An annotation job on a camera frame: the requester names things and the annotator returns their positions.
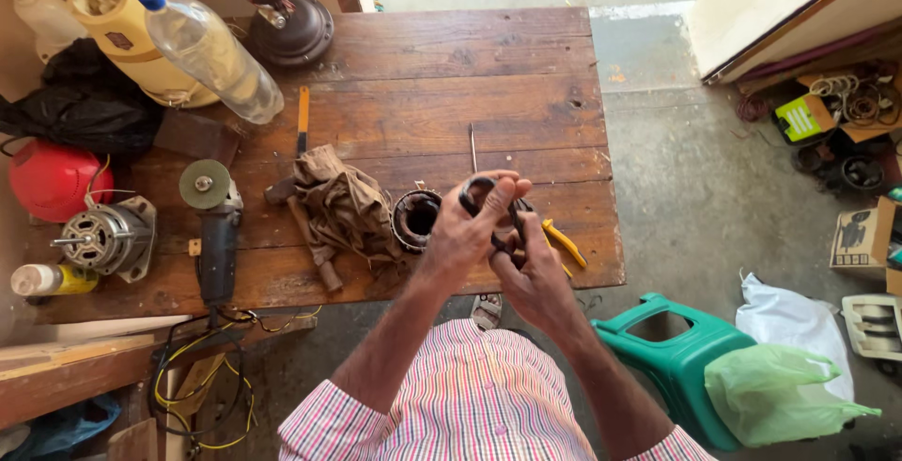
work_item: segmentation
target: white plastic bag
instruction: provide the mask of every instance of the white plastic bag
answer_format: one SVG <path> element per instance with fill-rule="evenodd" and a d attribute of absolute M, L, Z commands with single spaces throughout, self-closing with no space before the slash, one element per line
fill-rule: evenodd
<path fill-rule="evenodd" d="M 742 280 L 742 296 L 748 304 L 736 310 L 736 328 L 758 343 L 787 344 L 827 357 L 842 375 L 824 386 L 834 396 L 854 402 L 845 342 L 822 301 L 765 285 L 751 272 Z"/>

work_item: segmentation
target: brown rag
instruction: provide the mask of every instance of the brown rag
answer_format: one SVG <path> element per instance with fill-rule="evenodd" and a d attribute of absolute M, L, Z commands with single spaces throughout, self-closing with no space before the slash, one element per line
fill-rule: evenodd
<path fill-rule="evenodd" d="M 391 233 L 387 200 L 379 183 L 360 170 L 344 165 L 331 144 L 312 148 L 294 163 L 298 200 L 310 213 L 308 241 L 320 265 L 335 248 L 352 250 L 369 260 L 404 259 Z"/>

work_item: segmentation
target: foot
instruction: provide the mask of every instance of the foot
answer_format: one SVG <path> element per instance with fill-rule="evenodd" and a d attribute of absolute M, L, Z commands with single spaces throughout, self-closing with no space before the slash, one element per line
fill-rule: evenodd
<path fill-rule="evenodd" d="M 502 323 L 502 296 L 498 294 L 476 296 L 470 317 L 481 330 L 498 328 Z"/>

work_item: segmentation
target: shirt cuff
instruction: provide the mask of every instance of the shirt cuff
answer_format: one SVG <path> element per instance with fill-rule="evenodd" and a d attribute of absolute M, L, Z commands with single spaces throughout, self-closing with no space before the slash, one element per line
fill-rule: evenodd
<path fill-rule="evenodd" d="M 677 426 L 666 438 L 642 454 L 631 457 L 628 461 L 707 461 L 714 459 L 705 452 L 701 445 L 695 443 L 680 426 Z"/>
<path fill-rule="evenodd" d="M 323 380 L 279 426 L 279 459 L 364 459 L 387 431 L 387 415 Z"/>

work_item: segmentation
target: black plastic bag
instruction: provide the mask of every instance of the black plastic bag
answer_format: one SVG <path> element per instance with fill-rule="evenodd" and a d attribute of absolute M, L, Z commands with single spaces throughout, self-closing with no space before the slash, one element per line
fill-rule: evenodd
<path fill-rule="evenodd" d="M 17 102 L 0 96 L 0 132 L 98 154 L 137 155 L 152 146 L 163 107 L 93 39 L 78 39 L 54 55 L 40 80 L 43 87 Z"/>

